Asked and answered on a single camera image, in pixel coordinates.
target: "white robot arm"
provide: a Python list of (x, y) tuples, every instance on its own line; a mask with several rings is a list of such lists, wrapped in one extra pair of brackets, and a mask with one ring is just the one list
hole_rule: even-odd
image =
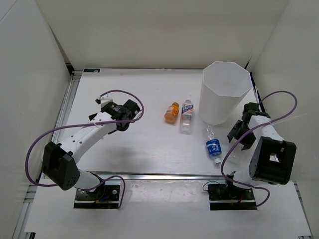
[[(234, 137), (240, 138), (247, 130), (258, 125), (268, 123), (271, 119), (267, 113), (259, 111), (259, 105), (248, 103), (244, 106), (242, 121), (239, 120), (228, 135), (229, 141)], [(285, 141), (269, 124), (254, 130), (242, 141), (243, 149), (249, 149), (254, 141), (258, 144), (250, 161), (249, 168), (233, 172), (230, 176), (234, 181), (252, 186), (260, 184), (287, 184), (296, 154), (296, 145)], [(250, 187), (233, 182), (237, 188), (248, 189)]]
[[(124, 105), (117, 105), (112, 98), (104, 96), (98, 98), (97, 102), (101, 105), (101, 111), (89, 116), (90, 121), (95, 123), (94, 126), (83, 127), (58, 144), (50, 142), (44, 149), (42, 172), (62, 190), (72, 187), (85, 190), (97, 186), (101, 179), (92, 173), (78, 169), (76, 164), (102, 137), (116, 131), (127, 130), (130, 124), (127, 121), (134, 119), (141, 111), (138, 104), (131, 100), (127, 100)], [(90, 192), (97, 197), (101, 194), (100, 187)]]

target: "white wall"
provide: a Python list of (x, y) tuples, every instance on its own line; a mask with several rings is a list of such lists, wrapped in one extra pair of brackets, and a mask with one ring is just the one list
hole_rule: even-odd
[[(319, 238), (319, 1), (291, 0), (261, 54), (253, 76), (261, 96), (284, 89), (298, 97), (291, 120), (276, 125), (297, 145), (293, 179), (297, 180), (311, 230)], [(273, 96), (266, 111), (277, 117), (289, 111), (291, 97)]]
[[(10, 239), (29, 185), (25, 154), (54, 127), (70, 76), (34, 0), (0, 1), (0, 14), (0, 235)], [(44, 141), (32, 157), (33, 176)]]
[(36, 0), (77, 70), (256, 62), (288, 0)]

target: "white bottle cap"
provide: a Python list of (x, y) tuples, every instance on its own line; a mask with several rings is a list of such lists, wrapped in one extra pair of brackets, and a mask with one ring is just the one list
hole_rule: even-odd
[(215, 158), (215, 159), (214, 159), (214, 163), (215, 163), (216, 165), (219, 165), (219, 164), (221, 163), (220, 158)]

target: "clear plastic bottle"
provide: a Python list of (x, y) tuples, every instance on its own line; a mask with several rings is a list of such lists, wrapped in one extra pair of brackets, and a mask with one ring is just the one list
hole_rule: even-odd
[(221, 147), (219, 140), (216, 139), (213, 127), (209, 124), (206, 128), (206, 147), (209, 156), (214, 160), (214, 163), (216, 165), (219, 165), (221, 163), (221, 160), (218, 156), (221, 155)]
[(181, 133), (190, 134), (191, 133), (191, 120), (193, 118), (194, 105), (190, 100), (186, 100), (182, 104), (181, 116), (179, 130)]

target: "orange juice bottle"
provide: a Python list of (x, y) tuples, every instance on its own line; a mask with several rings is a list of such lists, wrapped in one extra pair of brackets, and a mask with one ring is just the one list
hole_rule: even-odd
[(168, 123), (174, 123), (176, 121), (177, 115), (179, 112), (178, 107), (179, 107), (179, 104), (176, 102), (174, 102), (173, 104), (171, 104), (170, 107), (168, 107), (164, 115), (164, 118)]

